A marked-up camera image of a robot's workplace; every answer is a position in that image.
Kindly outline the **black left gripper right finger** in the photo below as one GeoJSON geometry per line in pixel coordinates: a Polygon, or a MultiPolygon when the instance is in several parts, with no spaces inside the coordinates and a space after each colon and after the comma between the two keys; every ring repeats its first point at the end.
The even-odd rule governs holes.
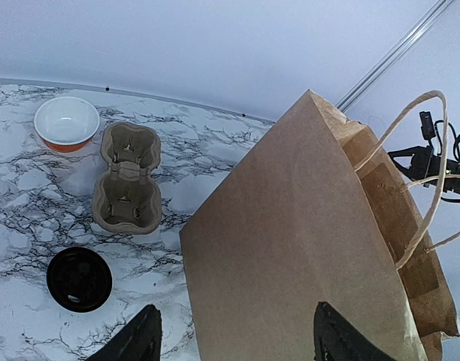
{"type": "Polygon", "coordinates": [[[328,302],[319,302],[316,307],[313,341],[315,360],[394,361],[328,302]]]}

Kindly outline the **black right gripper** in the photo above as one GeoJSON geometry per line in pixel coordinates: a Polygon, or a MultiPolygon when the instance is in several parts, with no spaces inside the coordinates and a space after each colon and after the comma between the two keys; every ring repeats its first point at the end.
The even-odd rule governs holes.
{"type": "MultiPolygon", "coordinates": [[[[443,191],[460,195],[460,178],[448,177],[448,175],[460,175],[460,134],[454,137],[452,153],[455,159],[446,161],[446,180],[444,181],[443,191]]],[[[430,145],[390,151],[388,156],[395,167],[412,181],[438,175],[441,156],[435,155],[434,149],[430,145]]],[[[446,197],[441,199],[445,202],[460,204],[460,199],[446,197]]]]}

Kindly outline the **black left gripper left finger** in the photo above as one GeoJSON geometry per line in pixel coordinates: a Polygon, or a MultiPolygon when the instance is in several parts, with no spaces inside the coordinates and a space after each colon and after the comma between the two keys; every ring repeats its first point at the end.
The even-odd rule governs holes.
{"type": "Polygon", "coordinates": [[[154,305],[146,305],[102,349],[86,360],[160,360],[161,345],[161,313],[154,305]]]}

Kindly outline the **brown paper bag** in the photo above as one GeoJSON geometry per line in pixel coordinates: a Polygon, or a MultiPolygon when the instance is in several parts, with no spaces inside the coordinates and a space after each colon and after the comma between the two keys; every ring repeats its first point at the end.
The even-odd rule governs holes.
{"type": "Polygon", "coordinates": [[[455,304],[371,129],[307,91],[180,233],[203,360],[312,360],[329,303],[396,360],[440,360],[455,304]]]}

